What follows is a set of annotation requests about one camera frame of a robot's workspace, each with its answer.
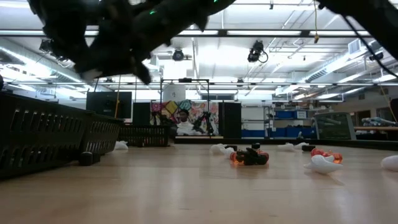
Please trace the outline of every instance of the person in mural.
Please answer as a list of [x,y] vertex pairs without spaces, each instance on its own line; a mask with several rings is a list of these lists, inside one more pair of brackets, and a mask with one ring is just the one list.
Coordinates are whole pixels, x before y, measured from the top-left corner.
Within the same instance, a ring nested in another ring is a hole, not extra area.
[[181,109],[178,113],[180,115],[180,122],[177,125],[178,135],[201,135],[202,132],[193,129],[193,124],[188,120],[189,112],[186,109]]

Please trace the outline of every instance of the ceiling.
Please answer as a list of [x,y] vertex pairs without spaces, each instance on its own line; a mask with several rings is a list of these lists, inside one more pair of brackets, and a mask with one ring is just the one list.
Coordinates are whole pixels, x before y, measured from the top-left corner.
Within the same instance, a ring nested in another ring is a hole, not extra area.
[[[315,29],[315,11],[312,1],[309,0],[274,0],[274,9],[270,10],[269,0],[237,0],[233,5],[222,12],[212,15],[209,19],[206,29],[278,29],[278,30],[314,30]],[[39,19],[33,15],[26,1],[23,0],[0,0],[0,30],[20,29],[37,30],[42,28]],[[362,30],[355,21],[353,21],[357,30]],[[317,27],[319,30],[349,30],[348,26],[340,16],[328,11],[327,9],[317,12]],[[43,55],[39,50],[42,39],[40,37],[0,37],[15,43],[24,49],[43,56],[53,62],[56,60],[48,55]],[[266,52],[269,53],[269,60],[265,64],[249,63],[247,61],[249,49],[256,40],[263,41],[266,46]],[[268,82],[269,80],[278,82],[300,82],[300,79],[308,75],[310,71],[328,63],[328,60],[347,51],[348,44],[355,38],[321,38],[317,44],[314,44],[313,38],[258,38],[258,37],[195,37],[194,44],[196,48],[196,65],[198,78],[209,78],[214,82],[236,82],[238,78],[243,78],[245,82]],[[167,59],[175,49],[182,49],[185,55],[193,55],[193,41],[191,37],[176,37],[172,39],[172,45],[166,47],[159,46],[153,51],[153,55],[158,55],[158,65],[164,65],[164,70],[175,69],[174,67],[184,66],[188,77],[194,78],[192,61],[175,63]],[[384,63],[393,65],[396,61],[386,52],[384,54]],[[345,66],[336,69],[323,82],[338,82],[350,75],[355,75],[364,70],[374,71],[373,77],[377,77],[377,67],[374,62],[366,62],[363,57],[355,60]],[[159,81],[159,72],[153,72],[155,82]],[[133,82],[135,78],[131,75],[123,76],[125,82]],[[131,89],[134,86],[123,85],[122,88]],[[156,85],[150,86],[153,89],[159,88]],[[108,86],[109,89],[115,89],[116,86]],[[257,90],[276,89],[277,86],[260,86]],[[322,93],[325,88],[308,90]]]

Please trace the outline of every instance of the wooden floor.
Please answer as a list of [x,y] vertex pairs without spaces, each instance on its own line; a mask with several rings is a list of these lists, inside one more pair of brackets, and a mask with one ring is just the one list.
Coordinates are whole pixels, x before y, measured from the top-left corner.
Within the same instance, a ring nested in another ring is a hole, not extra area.
[[262,147],[260,167],[233,167],[201,145],[112,152],[0,182],[0,223],[398,223],[398,172],[380,169],[393,152],[322,148],[342,152],[344,170],[312,173],[308,153],[275,146]]

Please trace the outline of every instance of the colorful mural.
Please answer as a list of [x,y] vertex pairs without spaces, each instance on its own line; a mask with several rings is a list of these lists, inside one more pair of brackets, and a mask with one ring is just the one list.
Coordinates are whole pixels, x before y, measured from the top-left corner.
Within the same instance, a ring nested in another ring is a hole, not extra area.
[[[173,122],[178,124],[178,112],[180,109],[186,109],[189,111],[189,122],[194,123],[198,118],[200,118],[204,111],[207,111],[207,102],[194,102],[190,100],[183,100],[180,102],[168,101],[162,103],[162,114],[166,115],[167,118],[171,119]],[[218,134],[218,103],[210,103],[210,123],[214,129],[214,134]],[[160,111],[160,103],[152,103],[152,112]],[[159,117],[156,116],[157,123],[159,124]],[[150,123],[154,124],[154,117],[150,117]],[[201,122],[201,128],[207,130],[206,121]]]

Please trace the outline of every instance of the black plastic crate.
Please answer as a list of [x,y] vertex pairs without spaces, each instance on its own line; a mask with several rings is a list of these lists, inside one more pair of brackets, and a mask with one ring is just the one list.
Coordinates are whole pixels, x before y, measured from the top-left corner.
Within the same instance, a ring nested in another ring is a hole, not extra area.
[[113,151],[122,124],[121,119],[91,114],[80,145],[80,152],[102,155]]
[[90,112],[0,92],[0,178],[65,165]]
[[127,141],[130,146],[166,147],[169,145],[169,126],[136,126],[124,123],[119,133],[119,141]]

